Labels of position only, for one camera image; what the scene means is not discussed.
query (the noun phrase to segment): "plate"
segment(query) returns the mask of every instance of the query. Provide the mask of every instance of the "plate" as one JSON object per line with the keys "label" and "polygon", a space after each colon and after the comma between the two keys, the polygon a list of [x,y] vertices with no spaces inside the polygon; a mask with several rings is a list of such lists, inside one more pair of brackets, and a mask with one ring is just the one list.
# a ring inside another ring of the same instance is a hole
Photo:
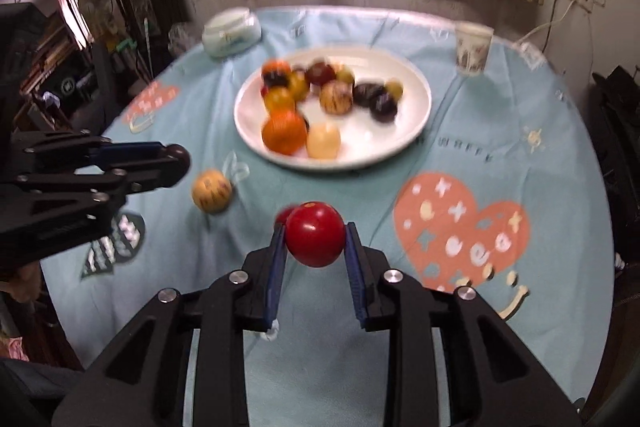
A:
{"label": "plate", "polygon": [[262,126],[268,118],[260,88],[262,77],[256,70],[242,85],[234,108],[236,129],[254,152],[271,162],[292,169],[308,171],[340,171],[378,163],[407,147],[423,130],[431,113],[431,89],[427,79],[404,58],[387,52],[360,46],[329,46],[301,50],[285,57],[292,66],[305,68],[318,58],[341,62],[353,70],[356,84],[366,80],[386,81],[397,78],[404,86],[398,103],[398,115],[393,123],[378,123],[365,108],[354,105],[344,116],[332,116],[322,111],[317,96],[309,96],[298,104],[310,124],[331,121],[340,129],[342,147],[335,160],[316,160],[301,149],[285,156],[267,149],[262,142]]}

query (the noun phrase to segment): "paper cup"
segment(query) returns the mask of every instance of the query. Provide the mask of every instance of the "paper cup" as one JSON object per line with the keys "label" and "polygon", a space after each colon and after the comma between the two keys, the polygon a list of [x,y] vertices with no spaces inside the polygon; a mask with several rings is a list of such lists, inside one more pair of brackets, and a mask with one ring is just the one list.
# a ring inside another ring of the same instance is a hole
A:
{"label": "paper cup", "polygon": [[494,29],[471,22],[456,23],[456,65],[463,74],[484,71]]}

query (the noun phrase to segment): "window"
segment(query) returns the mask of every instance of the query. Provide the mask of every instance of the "window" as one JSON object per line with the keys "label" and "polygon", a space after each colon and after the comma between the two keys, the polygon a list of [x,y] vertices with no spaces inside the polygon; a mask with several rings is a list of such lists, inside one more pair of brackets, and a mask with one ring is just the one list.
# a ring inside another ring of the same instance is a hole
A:
{"label": "window", "polygon": [[86,25],[84,17],[78,9],[78,0],[58,0],[60,9],[62,10],[62,16],[65,19],[65,23],[74,34],[78,47],[83,50],[87,47],[89,42],[93,42],[89,28]]}

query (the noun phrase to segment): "red ball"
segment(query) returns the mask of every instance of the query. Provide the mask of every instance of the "red ball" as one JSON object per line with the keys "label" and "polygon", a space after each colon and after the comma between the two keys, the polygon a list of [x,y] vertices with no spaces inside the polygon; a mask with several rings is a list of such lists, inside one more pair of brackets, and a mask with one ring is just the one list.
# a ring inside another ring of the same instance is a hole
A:
{"label": "red ball", "polygon": [[333,263],[344,249],[344,222],[329,204],[303,203],[287,218],[284,239],[287,249],[300,263],[321,268]]}
{"label": "red ball", "polygon": [[287,217],[290,216],[290,214],[298,207],[297,204],[290,204],[289,206],[285,206],[281,211],[279,211],[278,215],[276,216],[276,220],[273,223],[274,225],[277,225],[278,223],[282,223],[283,225],[286,224],[287,222]]}

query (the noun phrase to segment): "white bowl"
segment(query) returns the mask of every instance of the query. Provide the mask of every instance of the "white bowl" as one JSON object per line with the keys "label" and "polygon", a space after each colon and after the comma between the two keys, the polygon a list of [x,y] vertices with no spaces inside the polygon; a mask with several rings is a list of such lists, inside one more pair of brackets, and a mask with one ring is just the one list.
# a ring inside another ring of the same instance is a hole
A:
{"label": "white bowl", "polygon": [[253,46],[262,37],[258,17],[244,7],[220,12],[202,32],[202,45],[212,58],[228,57]]}
{"label": "white bowl", "polygon": [[361,107],[345,116],[331,116],[322,111],[318,97],[309,96],[298,108],[311,123],[332,122],[340,129],[342,147],[335,160],[309,158],[305,150],[285,156],[267,149],[262,142],[262,126],[267,111],[260,95],[262,78],[256,70],[241,87],[236,98],[234,121],[242,140],[263,158],[291,169],[340,171],[380,162],[407,147],[427,124],[431,113],[431,89],[424,75],[410,62],[382,50],[360,46],[328,46],[294,52],[286,57],[292,66],[308,66],[318,57],[344,64],[353,70],[356,83],[367,79],[398,78],[404,95],[398,103],[393,123],[378,123]]}

